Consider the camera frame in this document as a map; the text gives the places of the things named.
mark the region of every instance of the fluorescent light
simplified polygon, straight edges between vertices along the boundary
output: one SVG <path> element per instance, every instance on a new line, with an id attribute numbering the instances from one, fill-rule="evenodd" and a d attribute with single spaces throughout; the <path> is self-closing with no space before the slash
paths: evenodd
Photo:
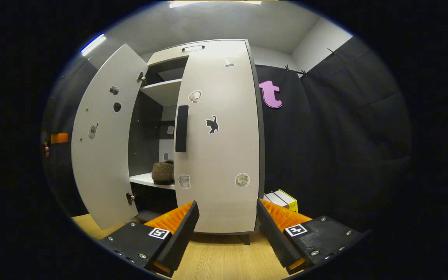
<path id="1" fill-rule="evenodd" d="M 96 48 L 99 44 L 105 41 L 107 38 L 104 34 L 96 37 L 91 43 L 89 43 L 85 48 L 83 48 L 80 52 L 83 56 L 86 56 L 89 52 L 91 52 L 94 48 Z"/>
<path id="2" fill-rule="evenodd" d="M 181 7 L 181 6 L 196 4 L 196 3 L 201 3 L 201 2 L 241 2 L 241 3 L 248 3 L 248 4 L 253 4 L 253 5 L 260 5 L 260 2 L 262 2 L 262 1 L 171 1 L 169 3 L 169 8 L 172 9 L 175 7 Z"/>

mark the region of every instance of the black handle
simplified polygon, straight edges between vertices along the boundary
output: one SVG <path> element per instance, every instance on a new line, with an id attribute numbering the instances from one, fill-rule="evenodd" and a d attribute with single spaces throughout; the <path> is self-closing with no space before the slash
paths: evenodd
<path id="1" fill-rule="evenodd" d="M 186 152 L 186 134 L 188 131 L 188 105 L 178 107 L 176 123 L 176 152 Z"/>
<path id="2" fill-rule="evenodd" d="M 204 45 L 196 45 L 196 46 L 185 47 L 185 48 L 182 49 L 182 51 L 184 51 L 186 48 L 192 48 L 192 47 L 201 47 L 201 49 L 204 49 L 204 48 L 205 48 Z"/>

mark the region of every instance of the cabinet door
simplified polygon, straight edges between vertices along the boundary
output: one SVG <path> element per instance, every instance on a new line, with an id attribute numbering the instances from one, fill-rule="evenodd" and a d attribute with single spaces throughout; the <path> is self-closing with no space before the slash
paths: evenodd
<path id="1" fill-rule="evenodd" d="M 179 141 L 179 106 L 188 106 L 188 117 L 186 152 L 176 149 L 174 153 L 176 196 L 178 205 L 192 200 L 198 203 L 196 232 L 249 232 L 256 224 L 259 193 L 256 92 L 249 55 L 240 51 L 242 48 L 232 47 L 235 45 L 236 41 L 222 41 L 215 48 L 218 51 L 192 52 L 179 91 L 175 148 Z M 194 91 L 201 92 L 197 103 L 189 99 Z M 246 186 L 235 184 L 241 173 L 249 177 Z M 178 180 L 185 175 L 189 176 L 189 188 Z"/>
<path id="2" fill-rule="evenodd" d="M 132 194 L 128 141 L 140 86 L 137 78 L 147 69 L 127 44 L 121 46 L 89 83 L 73 123 L 73 176 L 82 201 L 102 229 L 138 214 L 126 198 L 126 193 Z"/>

